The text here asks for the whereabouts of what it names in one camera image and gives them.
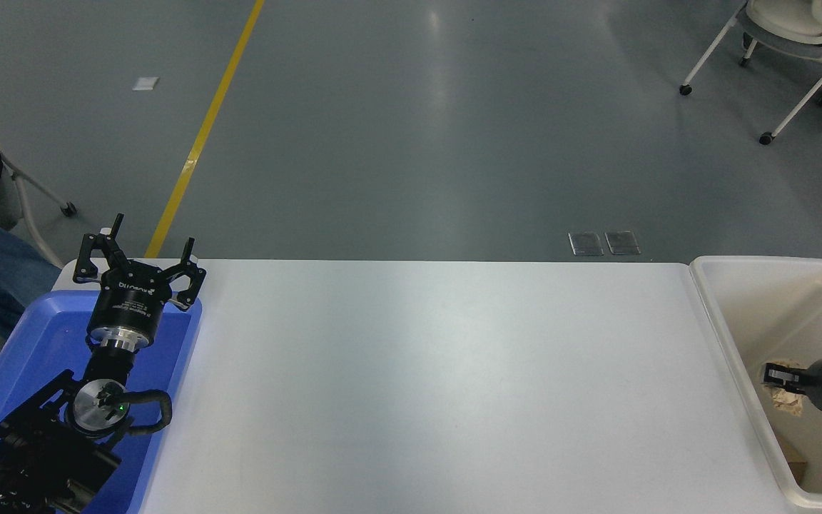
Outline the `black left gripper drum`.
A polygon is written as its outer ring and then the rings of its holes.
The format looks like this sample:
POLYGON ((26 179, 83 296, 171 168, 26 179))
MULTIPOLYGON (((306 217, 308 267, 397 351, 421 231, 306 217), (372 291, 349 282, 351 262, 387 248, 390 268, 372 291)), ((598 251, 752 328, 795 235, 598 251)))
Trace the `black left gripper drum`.
POLYGON ((101 292, 88 323, 88 334, 112 328, 154 336, 158 331, 164 305, 171 296, 163 270, 130 261, 124 268, 107 270, 101 277, 101 292))

